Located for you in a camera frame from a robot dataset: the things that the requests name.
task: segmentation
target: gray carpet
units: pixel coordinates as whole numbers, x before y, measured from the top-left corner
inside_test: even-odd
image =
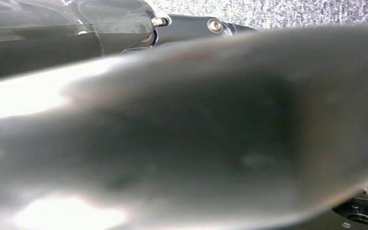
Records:
[[[367,23],[368,0],[146,0],[166,13],[215,16],[256,29]]]

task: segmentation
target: screw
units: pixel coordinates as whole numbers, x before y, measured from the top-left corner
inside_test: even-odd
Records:
[[[209,19],[207,22],[207,26],[208,29],[215,34],[220,34],[223,32],[223,24],[220,20],[216,18]]]
[[[149,36],[147,38],[145,38],[143,41],[141,41],[140,43],[148,43],[153,39],[153,33],[149,34]]]
[[[165,18],[156,17],[156,18],[151,19],[151,23],[154,26],[165,26],[165,25],[168,25],[169,22]]]
[[[349,223],[346,223],[346,222],[342,223],[341,226],[342,226],[342,228],[346,228],[346,229],[349,229],[349,228],[352,227]]]

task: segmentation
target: speckled gray surface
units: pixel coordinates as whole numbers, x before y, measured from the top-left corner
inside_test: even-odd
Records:
[[[368,0],[146,0],[166,13],[215,16],[256,29],[368,23]]]

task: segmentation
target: gray metal surface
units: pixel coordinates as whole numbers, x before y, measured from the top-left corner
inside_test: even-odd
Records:
[[[243,34],[0,82],[0,230],[259,229],[367,181],[368,27]]]
[[[339,23],[368,24],[368,0],[147,1],[167,13],[216,16],[223,21],[257,29]]]

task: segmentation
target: metal bolt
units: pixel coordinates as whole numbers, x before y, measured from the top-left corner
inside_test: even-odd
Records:
[[[149,36],[147,38],[145,38],[143,41],[141,41],[140,43],[148,43],[153,39],[153,33],[149,34]]]
[[[156,18],[151,19],[151,23],[154,26],[165,26],[165,25],[168,25],[169,22],[165,18],[156,17]]]
[[[342,226],[342,228],[346,228],[346,229],[349,229],[349,228],[352,227],[352,225],[350,225],[349,223],[346,223],[346,222],[342,223],[341,226]]]
[[[209,19],[207,22],[207,26],[208,29],[215,34],[220,34],[223,32],[223,24],[220,20],[216,18]]]

